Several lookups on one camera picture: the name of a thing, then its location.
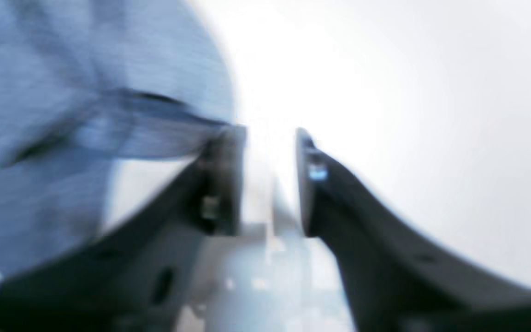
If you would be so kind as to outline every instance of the black plastic part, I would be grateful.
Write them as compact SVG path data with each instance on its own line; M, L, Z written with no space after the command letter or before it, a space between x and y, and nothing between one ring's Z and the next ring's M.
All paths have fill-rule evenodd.
M0 330L171 330L200 245L220 227L220 219L201 216L202 198L208 193L224 195L224 202L236 197L238 188L223 181L241 172L244 135L239 130L244 132L224 130L198 160L119 229L2 281ZM231 146L239 148L236 154L223 155ZM221 165L227 158L236 159ZM237 216L237 207L220 206L227 216ZM232 222L226 219L222 227L233 230Z
M362 332L531 332L531 290L432 244L385 208L349 170L297 133L304 232L337 259ZM305 160L326 167L308 178Z

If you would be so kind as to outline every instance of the person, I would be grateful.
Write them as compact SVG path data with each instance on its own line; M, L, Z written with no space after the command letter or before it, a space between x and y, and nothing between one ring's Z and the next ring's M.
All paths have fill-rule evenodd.
M185 157L233 120L183 0L0 0L0 275L95 239L117 160Z

